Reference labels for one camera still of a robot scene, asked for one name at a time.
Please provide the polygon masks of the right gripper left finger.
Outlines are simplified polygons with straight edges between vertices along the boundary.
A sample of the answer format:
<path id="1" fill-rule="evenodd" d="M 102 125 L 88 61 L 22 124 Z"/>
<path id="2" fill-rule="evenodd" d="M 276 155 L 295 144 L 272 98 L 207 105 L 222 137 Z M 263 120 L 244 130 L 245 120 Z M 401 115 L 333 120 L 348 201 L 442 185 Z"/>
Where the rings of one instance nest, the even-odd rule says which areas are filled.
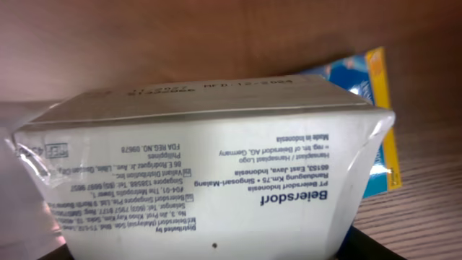
<path id="1" fill-rule="evenodd" d="M 74 260 L 74 257 L 71 255 L 69 247 L 63 244 L 56 250 L 40 257 L 38 260 Z"/>

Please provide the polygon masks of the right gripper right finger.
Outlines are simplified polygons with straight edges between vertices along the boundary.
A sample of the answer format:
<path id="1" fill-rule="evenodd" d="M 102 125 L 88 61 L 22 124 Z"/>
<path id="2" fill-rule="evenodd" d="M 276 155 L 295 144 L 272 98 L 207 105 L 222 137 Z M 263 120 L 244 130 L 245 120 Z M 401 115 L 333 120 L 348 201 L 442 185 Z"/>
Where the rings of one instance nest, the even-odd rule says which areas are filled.
<path id="1" fill-rule="evenodd" d="M 406 260 L 351 226 L 336 253 L 338 260 Z"/>

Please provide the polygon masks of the white Beiersdorf plaster box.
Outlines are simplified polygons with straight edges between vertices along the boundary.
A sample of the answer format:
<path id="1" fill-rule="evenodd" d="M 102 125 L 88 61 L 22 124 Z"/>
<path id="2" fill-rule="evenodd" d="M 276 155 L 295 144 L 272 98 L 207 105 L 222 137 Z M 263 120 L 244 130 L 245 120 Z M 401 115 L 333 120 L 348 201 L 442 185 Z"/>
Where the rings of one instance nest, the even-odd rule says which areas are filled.
<path id="1" fill-rule="evenodd" d="M 75 259 L 332 259 L 394 121 L 292 75 L 86 92 L 9 145 Z"/>

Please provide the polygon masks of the clear plastic container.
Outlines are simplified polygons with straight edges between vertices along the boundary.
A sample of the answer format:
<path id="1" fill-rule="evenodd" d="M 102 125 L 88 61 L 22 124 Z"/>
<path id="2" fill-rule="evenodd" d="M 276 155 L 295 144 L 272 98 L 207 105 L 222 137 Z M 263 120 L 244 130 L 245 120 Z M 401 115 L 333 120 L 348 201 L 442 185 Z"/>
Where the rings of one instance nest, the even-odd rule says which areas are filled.
<path id="1" fill-rule="evenodd" d="M 1 102 L 1 258 L 39 259 L 65 240 L 40 192 L 6 139 L 52 101 Z"/>

